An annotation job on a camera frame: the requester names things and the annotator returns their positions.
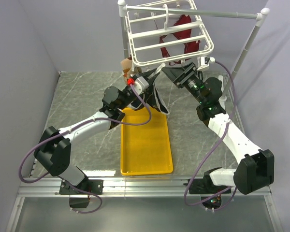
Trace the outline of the navy blue underwear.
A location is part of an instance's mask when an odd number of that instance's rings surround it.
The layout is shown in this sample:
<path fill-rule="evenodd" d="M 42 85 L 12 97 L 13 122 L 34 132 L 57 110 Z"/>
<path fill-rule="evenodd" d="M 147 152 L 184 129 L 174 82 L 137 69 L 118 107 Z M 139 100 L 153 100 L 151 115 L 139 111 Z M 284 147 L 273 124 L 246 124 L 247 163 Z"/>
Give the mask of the navy blue underwear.
<path fill-rule="evenodd" d="M 156 111 L 164 114 L 169 115 L 170 112 L 162 99 L 155 83 L 153 83 L 145 93 L 141 94 L 140 97 L 143 101 L 149 105 L 151 108 L 155 109 Z M 134 100 L 132 103 L 128 105 L 128 108 L 138 111 L 144 108 L 144 105 L 141 103 L 139 99 Z"/>

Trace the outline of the white clip drying hanger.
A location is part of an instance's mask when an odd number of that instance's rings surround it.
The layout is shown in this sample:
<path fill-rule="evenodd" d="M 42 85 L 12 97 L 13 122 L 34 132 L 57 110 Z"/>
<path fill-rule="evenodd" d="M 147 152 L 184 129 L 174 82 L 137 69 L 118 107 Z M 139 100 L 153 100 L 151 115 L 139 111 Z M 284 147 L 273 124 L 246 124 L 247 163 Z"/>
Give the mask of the white clip drying hanger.
<path fill-rule="evenodd" d="M 214 51 L 197 6 L 192 0 L 159 0 L 130 6 L 117 2 L 121 19 L 124 76 L 155 65 L 183 65 Z"/>

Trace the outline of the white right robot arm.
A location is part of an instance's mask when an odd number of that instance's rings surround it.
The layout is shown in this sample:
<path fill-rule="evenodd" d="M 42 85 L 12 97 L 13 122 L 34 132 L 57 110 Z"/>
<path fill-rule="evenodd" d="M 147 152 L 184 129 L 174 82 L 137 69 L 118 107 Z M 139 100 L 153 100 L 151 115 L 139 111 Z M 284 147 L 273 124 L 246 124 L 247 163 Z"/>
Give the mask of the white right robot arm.
<path fill-rule="evenodd" d="M 214 168 L 206 171 L 202 179 L 189 181 L 189 192 L 217 193 L 231 187 L 247 195 L 272 184 L 274 155 L 269 149 L 263 150 L 250 141 L 232 122 L 219 102 L 223 82 L 215 77 L 203 79 L 194 63 L 162 68 L 162 71 L 178 88 L 186 88 L 199 102 L 196 108 L 199 120 L 220 138 L 238 163 L 236 169 Z"/>

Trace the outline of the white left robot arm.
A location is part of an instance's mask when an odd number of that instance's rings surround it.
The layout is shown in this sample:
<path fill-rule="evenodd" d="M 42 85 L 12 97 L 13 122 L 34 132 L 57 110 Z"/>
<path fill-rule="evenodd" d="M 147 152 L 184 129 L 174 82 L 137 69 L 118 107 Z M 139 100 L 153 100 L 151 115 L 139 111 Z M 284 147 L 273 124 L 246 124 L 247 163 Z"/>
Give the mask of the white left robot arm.
<path fill-rule="evenodd" d="M 125 124 L 123 109 L 135 100 L 144 104 L 144 96 L 153 87 L 159 73 L 157 69 L 138 73 L 128 80 L 123 90 L 110 86 L 104 91 L 102 108 L 94 115 L 65 128 L 47 128 L 34 150 L 37 161 L 48 174 L 60 177 L 76 194 L 89 194 L 88 177 L 71 164 L 72 147 L 93 135 Z"/>

